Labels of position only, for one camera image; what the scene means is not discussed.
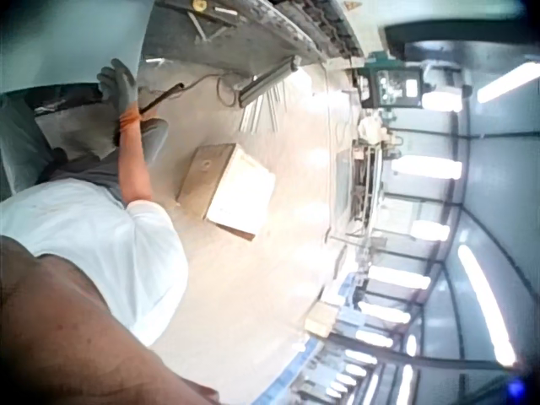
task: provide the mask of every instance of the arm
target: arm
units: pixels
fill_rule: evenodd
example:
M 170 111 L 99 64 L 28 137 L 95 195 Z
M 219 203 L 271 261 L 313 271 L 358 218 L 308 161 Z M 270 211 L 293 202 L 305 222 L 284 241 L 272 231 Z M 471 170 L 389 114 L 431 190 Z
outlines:
M 152 185 L 144 161 L 137 103 L 133 103 L 121 115 L 120 132 L 118 181 L 124 203 L 129 204 L 137 200 L 152 201 Z
M 103 67 L 98 80 L 104 97 L 113 101 L 120 121 L 118 181 L 124 203 L 152 200 L 152 186 L 143 154 L 141 117 L 138 112 L 138 87 L 129 69 L 118 59 Z
M 84 294 L 80 277 L 66 277 L 78 272 L 72 264 L 47 264 L 5 237 L 0 262 L 0 363 L 13 383 L 4 391 L 32 403 L 217 403 L 214 390 L 179 378 Z

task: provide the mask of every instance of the white t-shirt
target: white t-shirt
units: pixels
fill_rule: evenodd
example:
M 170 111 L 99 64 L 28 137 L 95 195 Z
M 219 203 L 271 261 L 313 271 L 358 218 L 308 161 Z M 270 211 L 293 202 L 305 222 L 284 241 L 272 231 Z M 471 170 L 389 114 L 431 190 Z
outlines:
M 186 290 L 186 255 L 167 212 L 149 201 L 124 209 L 86 181 L 53 181 L 2 202 L 0 234 L 36 257 L 52 254 L 80 268 L 146 346 L 167 328 Z

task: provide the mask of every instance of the concrete floor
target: concrete floor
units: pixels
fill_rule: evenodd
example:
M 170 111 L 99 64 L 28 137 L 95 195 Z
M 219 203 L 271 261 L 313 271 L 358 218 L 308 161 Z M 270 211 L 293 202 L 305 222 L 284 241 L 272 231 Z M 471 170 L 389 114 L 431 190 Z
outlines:
M 342 248 L 325 244 L 324 235 L 331 227 L 339 233 L 348 223 L 354 115 L 348 96 L 336 91 L 347 89 L 348 80 L 344 73 L 328 77 L 318 66 L 305 70 L 313 94 L 286 82 L 287 111 L 282 103 L 277 133 L 267 105 L 259 130 L 240 133 L 241 110 L 219 103 L 213 78 L 158 110 L 170 133 L 150 171 L 156 199 L 184 245 L 190 278 L 172 323 L 152 349 L 173 371 L 219 390 L 226 403 L 253 401 L 297 353 L 294 344 L 303 339 L 305 314 L 332 279 Z M 184 63 L 146 65 L 139 84 L 165 90 L 208 72 Z M 40 124 L 51 134 L 61 121 L 60 115 L 49 116 Z M 90 124 L 102 133 L 97 121 Z M 78 131 L 65 120 L 63 130 Z M 267 223 L 253 242 L 194 218 L 176 203 L 195 149 L 231 142 L 277 177 Z M 101 142 L 99 147 L 110 146 Z

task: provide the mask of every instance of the cable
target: cable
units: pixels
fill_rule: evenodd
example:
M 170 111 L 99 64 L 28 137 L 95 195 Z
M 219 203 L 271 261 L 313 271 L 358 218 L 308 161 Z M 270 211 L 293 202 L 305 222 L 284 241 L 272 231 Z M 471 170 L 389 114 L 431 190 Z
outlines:
M 150 104 L 148 104 L 146 107 L 139 109 L 139 113 L 142 115 L 145 112 L 147 112 L 147 111 L 151 110 L 152 108 L 154 108 L 155 106 L 157 106 L 158 104 L 160 104 L 161 102 L 169 99 L 170 97 L 179 96 L 182 93 L 185 93 L 186 91 L 193 89 L 195 86 L 197 86 L 198 84 L 200 84 L 203 80 L 205 80 L 207 78 L 218 78 L 218 80 L 216 82 L 216 95 L 218 96 L 218 100 L 225 107 L 232 108 L 232 107 L 234 107 L 236 105 L 236 102 L 238 101 L 237 92 L 231 86 L 229 86 L 229 85 L 227 86 L 232 91 L 233 96 L 234 96 L 232 102 L 227 103 L 223 99 L 223 97 L 221 95 L 221 90 L 220 90 L 220 85 L 221 85 L 221 82 L 222 82 L 223 78 L 225 76 L 229 76 L 231 74 L 236 74 L 236 73 L 232 73 L 232 72 L 228 72 L 228 73 L 210 73 L 210 74 L 202 76 L 201 78 L 195 80 L 193 83 L 188 84 L 187 86 L 185 86 L 182 82 L 177 83 L 174 86 L 172 86 L 170 89 L 166 90 L 162 95 L 158 96 L 154 101 L 150 102 Z

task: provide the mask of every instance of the blue light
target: blue light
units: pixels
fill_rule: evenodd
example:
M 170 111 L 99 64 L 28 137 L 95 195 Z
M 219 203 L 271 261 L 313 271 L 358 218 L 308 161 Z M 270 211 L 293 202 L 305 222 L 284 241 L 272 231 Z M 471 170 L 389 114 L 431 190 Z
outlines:
M 521 399 L 525 395 L 525 384 L 522 380 L 515 379 L 508 383 L 508 393 L 514 399 Z

